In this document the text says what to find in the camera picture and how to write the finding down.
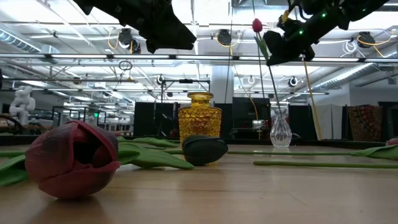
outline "ceiling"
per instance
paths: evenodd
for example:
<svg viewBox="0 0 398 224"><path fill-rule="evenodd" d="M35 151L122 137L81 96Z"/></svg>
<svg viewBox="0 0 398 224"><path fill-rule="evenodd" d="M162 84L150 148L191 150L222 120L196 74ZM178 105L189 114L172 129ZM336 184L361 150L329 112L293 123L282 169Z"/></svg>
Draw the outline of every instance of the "ceiling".
<svg viewBox="0 0 398 224"><path fill-rule="evenodd" d="M120 47L113 49L116 45L117 33L123 28L119 25L117 19L107 15L99 9L93 9L89 16L84 15L80 8L72 0L48 0L49 8L39 3L42 0L2 0L0 8L1 25L7 29L21 35L21 38L30 43L41 46L50 45L59 50L61 54L129 54L129 51ZM223 47L215 39L212 39L219 29L229 29L231 22L232 38L234 46L232 54L239 56L257 56L257 46L253 37L255 33L251 29L251 22L256 17L259 18L266 30L277 30L275 24L279 16L286 9L284 4L280 6L264 6L258 7L256 15L252 9L242 8L230 11L229 0L173 0L172 5L175 15L184 23L198 38L197 46L192 50L175 50L175 49L159 49L155 54L167 55L228 55L229 48ZM374 12L368 17L360 21L352 22L349 30L334 29L324 36L318 45L314 45L314 51L317 57L366 57L376 55L374 48L352 50L350 54L346 54L345 49L353 49L347 46L346 41L351 37L356 38L360 31L370 31L375 37L376 42L383 42L390 38L391 30L395 28L398 12ZM145 40L139 37L138 32L133 29L133 35L137 37L142 52L148 54L146 50ZM379 50L395 44L397 39L391 38L391 41L381 45ZM14 46L0 41L0 53L26 53ZM202 60L182 62L181 60L130 60L133 68L130 71L122 71L117 65L120 60L112 60L113 66L72 66L78 63L73 60L60 59L59 64L42 65L40 60L29 60L24 58L12 58L0 62L0 66L7 67L12 62L12 67L17 72L12 73L12 77L19 78L45 78L56 74L55 78L73 78L81 77L83 79L122 79L132 77L137 83L132 82L107 82L104 88L113 89L130 89L130 90L156 90L156 78L162 74L163 77L171 80L189 78L193 80L209 80L211 78L213 63L204 62ZM87 59L83 62L87 63L103 63L104 60ZM250 82L260 80L260 68L257 63L235 62L234 72L234 88L235 90L261 90L261 82ZM334 72L340 67L354 65L339 65L310 63L308 64L308 73L311 82L315 82L322 77ZM265 91L272 91L271 77L266 66L262 66L263 84ZM273 66L275 82L278 91L296 91L287 85L287 80L292 76L298 78L301 86L305 86L305 68L296 64L285 64ZM92 88L89 82L83 82L75 85L72 82L51 82L48 86L61 86L62 88ZM203 86L194 84L176 83L169 90L204 90ZM64 91L68 96L82 95L81 93L70 93ZM132 101L153 101L159 96L159 93L120 93ZM101 96L101 92L87 92L83 94L86 97L92 97L96 100L109 101ZM174 97L168 97L169 100L186 100L186 93L176 94Z"/></svg>

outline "wooden table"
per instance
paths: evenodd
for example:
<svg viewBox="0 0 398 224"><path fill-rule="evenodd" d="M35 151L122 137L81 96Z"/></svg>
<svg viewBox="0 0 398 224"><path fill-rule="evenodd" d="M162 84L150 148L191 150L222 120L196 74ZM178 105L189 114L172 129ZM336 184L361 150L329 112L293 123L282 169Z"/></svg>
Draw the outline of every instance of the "wooden table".
<svg viewBox="0 0 398 224"><path fill-rule="evenodd" d="M229 150L272 148L230 146ZM290 150L346 151L327 147ZM252 165L261 159L394 162L344 156L225 155L217 164L190 171L140 170L127 165L104 190L77 202L55 200L31 182L2 188L0 223L398 222L398 170Z"/></svg>

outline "glass vase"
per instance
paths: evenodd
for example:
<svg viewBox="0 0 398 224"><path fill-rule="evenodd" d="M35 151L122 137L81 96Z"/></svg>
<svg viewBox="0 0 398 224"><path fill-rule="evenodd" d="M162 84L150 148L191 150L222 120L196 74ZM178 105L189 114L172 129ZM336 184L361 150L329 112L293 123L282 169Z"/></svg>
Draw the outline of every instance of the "glass vase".
<svg viewBox="0 0 398 224"><path fill-rule="evenodd" d="M292 141L292 131L286 122L286 110L275 110L276 117L271 127L270 138L274 147L288 147Z"/></svg>
<svg viewBox="0 0 398 224"><path fill-rule="evenodd" d="M220 136L221 109L210 106L211 93L189 93L192 105L178 110L180 142L192 134Z"/></svg>

